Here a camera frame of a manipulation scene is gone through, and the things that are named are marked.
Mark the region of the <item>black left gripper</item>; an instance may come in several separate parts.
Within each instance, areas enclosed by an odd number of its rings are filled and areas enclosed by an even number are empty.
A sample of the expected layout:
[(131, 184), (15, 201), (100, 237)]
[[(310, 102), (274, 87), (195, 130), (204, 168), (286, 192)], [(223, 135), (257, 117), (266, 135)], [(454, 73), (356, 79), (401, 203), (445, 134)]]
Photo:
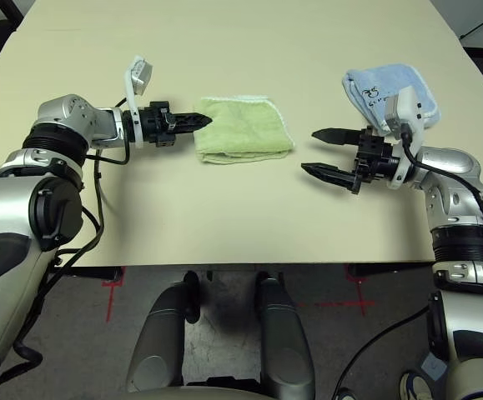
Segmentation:
[(193, 133), (212, 122), (198, 112), (171, 113), (169, 101), (151, 102), (138, 109), (143, 140), (160, 147), (172, 147), (176, 134)]

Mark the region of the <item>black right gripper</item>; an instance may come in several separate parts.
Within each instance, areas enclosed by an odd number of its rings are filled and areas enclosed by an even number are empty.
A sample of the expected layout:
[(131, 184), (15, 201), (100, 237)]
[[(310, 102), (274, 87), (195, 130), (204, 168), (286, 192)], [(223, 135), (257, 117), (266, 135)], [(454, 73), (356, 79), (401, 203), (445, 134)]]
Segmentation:
[(393, 146), (382, 137), (373, 134), (372, 127), (362, 130), (324, 128), (311, 134), (313, 138), (334, 145), (356, 145), (355, 164), (352, 172), (346, 172), (321, 162), (303, 162), (301, 168), (325, 183), (346, 188), (358, 194), (362, 183), (385, 179), (391, 181), (400, 159), (392, 155)]

